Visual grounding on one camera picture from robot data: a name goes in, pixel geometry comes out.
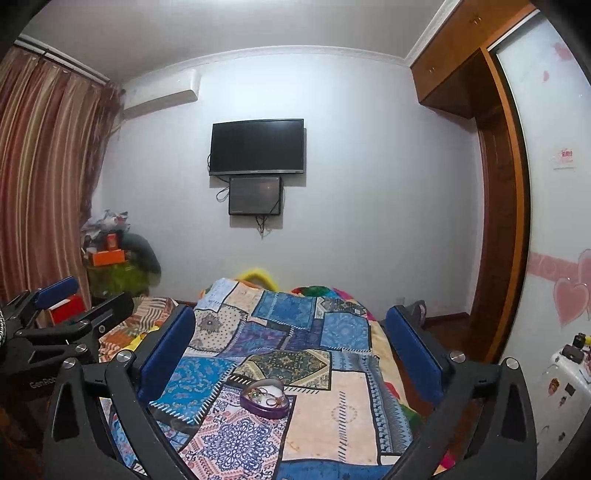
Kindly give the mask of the purple heart-shaped jewelry box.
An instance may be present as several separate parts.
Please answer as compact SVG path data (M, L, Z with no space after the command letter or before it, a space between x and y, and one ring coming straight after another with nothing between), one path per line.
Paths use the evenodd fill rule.
M272 378L245 387L239 395L239 403L250 413L266 419L281 419L290 413L290 401L284 393L283 382Z

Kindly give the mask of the red box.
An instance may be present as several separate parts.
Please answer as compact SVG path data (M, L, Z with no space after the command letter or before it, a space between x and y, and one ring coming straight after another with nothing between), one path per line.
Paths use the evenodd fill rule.
M83 298L79 294L73 294L56 303L48 309L49 317L53 325L59 325L86 311Z

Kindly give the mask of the yellow printed cloth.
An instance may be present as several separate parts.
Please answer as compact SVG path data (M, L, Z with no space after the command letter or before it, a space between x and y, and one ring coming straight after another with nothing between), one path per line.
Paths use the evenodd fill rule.
M136 336L128 345L124 347L124 350L135 351L146 336L146 333Z

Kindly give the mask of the brown patterned blanket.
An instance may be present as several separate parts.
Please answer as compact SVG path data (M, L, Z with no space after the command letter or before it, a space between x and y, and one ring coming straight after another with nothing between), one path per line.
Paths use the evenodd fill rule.
M166 297L135 297L134 312L121 324L100 338L99 361L110 361L136 336L157 330L178 303Z

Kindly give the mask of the orange box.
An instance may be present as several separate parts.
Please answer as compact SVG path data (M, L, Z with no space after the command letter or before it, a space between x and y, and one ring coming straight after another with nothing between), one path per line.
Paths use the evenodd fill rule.
M90 258L94 267L116 265L126 261L125 252L122 249L98 251L93 253Z

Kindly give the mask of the white appliance with stickers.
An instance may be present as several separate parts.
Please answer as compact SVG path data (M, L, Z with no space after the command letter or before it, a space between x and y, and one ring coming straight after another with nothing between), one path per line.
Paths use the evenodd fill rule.
M557 351L531 394L538 475L560 458L590 411L590 348L584 334Z

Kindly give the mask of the dark green round cushion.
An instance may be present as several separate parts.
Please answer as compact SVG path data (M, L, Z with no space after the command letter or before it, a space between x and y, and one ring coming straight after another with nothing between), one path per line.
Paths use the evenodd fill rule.
M141 235L124 232L120 246L129 254L131 262L148 275L149 284L157 286L161 279L161 266L149 242Z

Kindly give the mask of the striped brown curtain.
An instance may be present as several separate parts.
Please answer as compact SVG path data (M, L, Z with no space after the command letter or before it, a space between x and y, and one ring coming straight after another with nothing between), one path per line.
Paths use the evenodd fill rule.
M1 62L1 299L73 276L121 90L19 47Z

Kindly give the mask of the blue patchwork bedspread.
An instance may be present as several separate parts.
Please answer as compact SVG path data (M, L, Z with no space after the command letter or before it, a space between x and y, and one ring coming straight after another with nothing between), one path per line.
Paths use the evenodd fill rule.
M421 425L388 339L345 293L283 293L222 278L200 295L195 326L161 396L148 404L199 479L380 479ZM290 413L266 419L239 395L283 382Z

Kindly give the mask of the white air conditioner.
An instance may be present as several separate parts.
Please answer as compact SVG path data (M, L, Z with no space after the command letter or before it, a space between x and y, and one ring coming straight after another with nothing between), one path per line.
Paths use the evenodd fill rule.
M200 77L194 69L130 87L125 93L124 119L197 102Z

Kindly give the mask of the white wardrobe door with hearts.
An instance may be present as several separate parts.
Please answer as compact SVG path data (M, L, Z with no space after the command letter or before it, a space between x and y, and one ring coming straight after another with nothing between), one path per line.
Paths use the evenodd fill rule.
M528 161L528 264L504 353L520 363L531 398L552 356L590 332L590 83L542 14L493 52Z

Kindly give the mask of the small black wall monitor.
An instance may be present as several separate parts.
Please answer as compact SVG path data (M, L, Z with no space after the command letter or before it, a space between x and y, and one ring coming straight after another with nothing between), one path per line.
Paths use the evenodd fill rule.
M283 180L273 176L236 176L229 179L228 214L279 216Z

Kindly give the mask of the black wall television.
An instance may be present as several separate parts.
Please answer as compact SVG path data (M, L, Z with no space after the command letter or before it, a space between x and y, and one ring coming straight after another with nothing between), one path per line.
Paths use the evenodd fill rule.
M214 123L208 172L211 176L303 174L303 119Z

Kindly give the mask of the brown wooden wardrobe frame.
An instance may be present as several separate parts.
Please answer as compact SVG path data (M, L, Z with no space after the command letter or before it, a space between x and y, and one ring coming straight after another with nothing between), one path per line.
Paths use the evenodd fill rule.
M446 1L409 53L419 102L473 120L480 147L483 240L464 351L500 359L526 273L531 201L515 101L493 44L535 11L529 1Z

